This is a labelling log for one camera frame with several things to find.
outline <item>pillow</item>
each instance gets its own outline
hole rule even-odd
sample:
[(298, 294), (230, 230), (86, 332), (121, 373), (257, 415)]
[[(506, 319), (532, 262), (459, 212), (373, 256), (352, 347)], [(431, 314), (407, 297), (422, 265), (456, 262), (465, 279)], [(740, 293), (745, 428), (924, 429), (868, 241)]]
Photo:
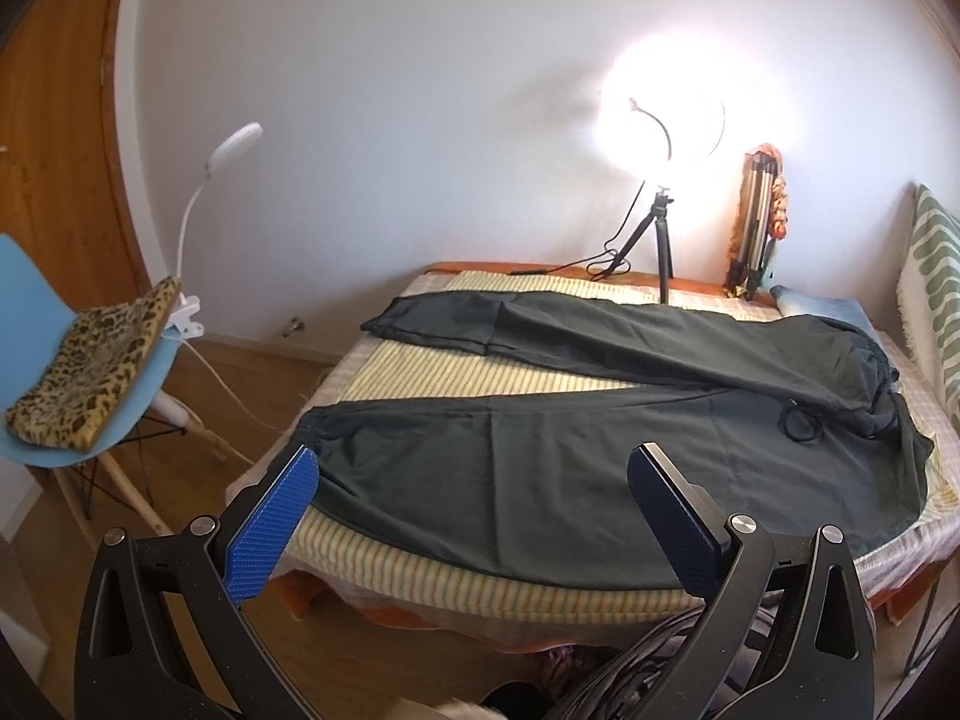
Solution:
[(40, 381), (6, 413), (7, 428), (34, 445), (89, 452), (146, 364), (179, 295), (167, 276), (147, 295), (79, 312)]
[(870, 319), (867, 319), (863, 306), (852, 298), (812, 298), (810, 295), (791, 290), (789, 287), (781, 287), (779, 284), (770, 288), (770, 295), (774, 298), (776, 309), (781, 313), (781, 317), (813, 314), (814, 317), (839, 319), (840, 322), (846, 322), (862, 330), (876, 341), (878, 346), (883, 346)]
[(960, 430), (960, 221), (925, 186), (916, 201), (896, 301), (910, 355)]

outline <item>bed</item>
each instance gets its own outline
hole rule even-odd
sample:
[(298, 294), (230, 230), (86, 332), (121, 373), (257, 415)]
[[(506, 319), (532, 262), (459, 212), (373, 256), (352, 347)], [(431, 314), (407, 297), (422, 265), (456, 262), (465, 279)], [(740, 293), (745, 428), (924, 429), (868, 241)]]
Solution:
[[(632, 284), (611, 284), (586, 280), (582, 271), (527, 276), (504, 272), (518, 267), (434, 266), (416, 278), (404, 294), (555, 290), (622, 303), (657, 300), (656, 289), (645, 286), (644, 277), (632, 279)], [(716, 288), (680, 280), (671, 292), (671, 303), (722, 312), (736, 319), (769, 322), (779, 318), (768, 301), (747, 303), (723, 298)], [(856, 561), (863, 589), (875, 606), (908, 586), (925, 569), (939, 565), (960, 545), (960, 499), (954, 491), (960, 490), (960, 439), (920, 372), (890, 338), (882, 337), (882, 341), (901, 372), (902, 392), (915, 423), (933, 438), (936, 448), (926, 465), (928, 499), (919, 520), (894, 541)], [(304, 410), (341, 400), (595, 391), (623, 386), (630, 385), (531, 368), (505, 359), (365, 337), (323, 381)], [(230, 496), (262, 475), (289, 432), (230, 487)], [(313, 508), (296, 528), (273, 581), (291, 612), (298, 616), (314, 595), (332, 589), (378, 623), (458, 631), (509, 651), (560, 643), (624, 645), (635, 637), (638, 628), (700, 603), (675, 589), (562, 589), (481, 575), (374, 542)]]

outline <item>blue chair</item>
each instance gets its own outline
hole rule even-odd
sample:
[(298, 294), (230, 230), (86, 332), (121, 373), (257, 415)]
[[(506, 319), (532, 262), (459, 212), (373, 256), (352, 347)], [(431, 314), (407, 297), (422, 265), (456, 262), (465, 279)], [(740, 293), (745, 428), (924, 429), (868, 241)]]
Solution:
[[(59, 299), (23, 250), (10, 236), (0, 235), (0, 413), (40, 381), (74, 317), (74, 312)], [(162, 391), (178, 348), (179, 341), (171, 338), (161, 338), (157, 342), (133, 386), (88, 453), (29, 445), (11, 435), (6, 421), (0, 420), (0, 457), (26, 466), (53, 469), (67, 506), (77, 519), (80, 531), (94, 548), (98, 539), (83, 515), (64, 469), (95, 457), (99, 458), (99, 464), (104, 466), (131, 507), (150, 527), (161, 535), (171, 533), (109, 453), (131, 432), (148, 408), (154, 408), (171, 424), (208, 442), (221, 460), (229, 453), (247, 464), (250, 462), (225, 440), (203, 427), (203, 423), (179, 401)]]

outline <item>metal screw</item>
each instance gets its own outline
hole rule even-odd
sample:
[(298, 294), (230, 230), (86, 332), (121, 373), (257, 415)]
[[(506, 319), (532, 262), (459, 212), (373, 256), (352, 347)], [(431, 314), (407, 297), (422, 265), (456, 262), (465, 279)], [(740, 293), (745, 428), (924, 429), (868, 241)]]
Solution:
[(216, 527), (217, 523), (213, 517), (197, 517), (190, 523), (190, 533), (194, 536), (206, 536)]
[(843, 541), (843, 531), (836, 525), (824, 525), (824, 538), (832, 544), (839, 544)]
[(104, 544), (107, 544), (109, 547), (115, 547), (123, 541), (126, 536), (127, 532), (123, 528), (110, 528), (104, 536)]
[(733, 525), (733, 530), (741, 533), (752, 533), (757, 529), (757, 522), (752, 517), (748, 517), (747, 514), (735, 514), (731, 519), (731, 525)]

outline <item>white desk lamp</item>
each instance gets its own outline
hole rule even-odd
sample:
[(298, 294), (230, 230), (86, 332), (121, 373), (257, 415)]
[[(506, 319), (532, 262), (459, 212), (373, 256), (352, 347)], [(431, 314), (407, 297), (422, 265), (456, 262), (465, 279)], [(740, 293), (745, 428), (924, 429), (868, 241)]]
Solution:
[[(184, 270), (186, 223), (190, 218), (190, 212), (193, 210), (194, 203), (197, 202), (200, 193), (203, 191), (203, 187), (206, 186), (206, 182), (216, 175), (216, 173), (253, 148), (253, 145), (260, 140), (261, 135), (263, 135), (263, 127), (261, 127), (258, 122), (251, 122), (247, 124), (246, 127), (241, 127), (237, 132), (230, 135), (226, 141), (220, 143), (220, 145), (214, 149), (213, 153), (210, 154), (210, 158), (206, 161), (203, 180), (200, 181), (200, 186), (197, 187), (197, 191), (194, 191), (189, 203), (186, 204), (184, 218), (181, 220), (181, 231), (179, 231), (179, 239), (176, 242), (177, 278), (181, 277), (182, 271)], [(200, 322), (194, 322), (193, 319), (190, 319), (190, 317), (198, 311), (200, 311), (200, 298), (197, 298), (197, 295), (190, 295), (189, 298), (186, 298), (186, 296), (181, 293), (178, 306), (171, 312), (170, 319), (167, 320), (167, 327), (176, 327), (179, 337), (184, 341), (188, 338), (198, 338), (198, 336), (202, 336), (203, 325), (200, 324)]]

